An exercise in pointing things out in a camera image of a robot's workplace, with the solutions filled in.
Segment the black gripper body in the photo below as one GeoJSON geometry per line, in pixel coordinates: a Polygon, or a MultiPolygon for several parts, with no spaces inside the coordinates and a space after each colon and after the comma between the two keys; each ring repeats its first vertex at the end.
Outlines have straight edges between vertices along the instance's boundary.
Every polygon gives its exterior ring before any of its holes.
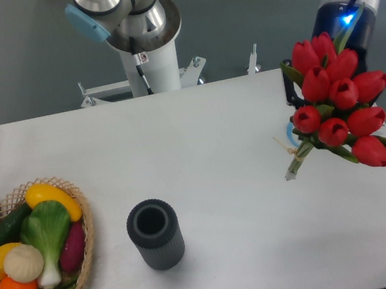
{"type": "Polygon", "coordinates": [[[328,4],[316,17],[312,52],[328,81],[335,109],[371,106],[385,89],[385,74],[370,71],[366,56],[374,14],[367,7],[328,4]]]}

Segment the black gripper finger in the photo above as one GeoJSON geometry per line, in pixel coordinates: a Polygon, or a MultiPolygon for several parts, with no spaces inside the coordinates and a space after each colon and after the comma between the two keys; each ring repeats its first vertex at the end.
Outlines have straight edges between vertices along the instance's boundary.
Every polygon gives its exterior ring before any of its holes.
{"type": "Polygon", "coordinates": [[[285,89],[286,104],[292,107],[309,105],[309,101],[307,101],[305,98],[301,98],[298,95],[295,89],[296,84],[289,79],[287,74],[285,74],[285,70],[283,68],[281,68],[281,73],[283,79],[283,86],[285,89]]]}

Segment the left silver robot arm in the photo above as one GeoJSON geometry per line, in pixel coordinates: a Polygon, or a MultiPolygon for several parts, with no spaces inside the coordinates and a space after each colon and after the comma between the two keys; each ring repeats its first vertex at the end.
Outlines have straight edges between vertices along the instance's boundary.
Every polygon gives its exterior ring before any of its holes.
{"type": "Polygon", "coordinates": [[[119,54],[137,98],[277,68],[294,43],[279,0],[72,0],[65,15],[119,54]]]}

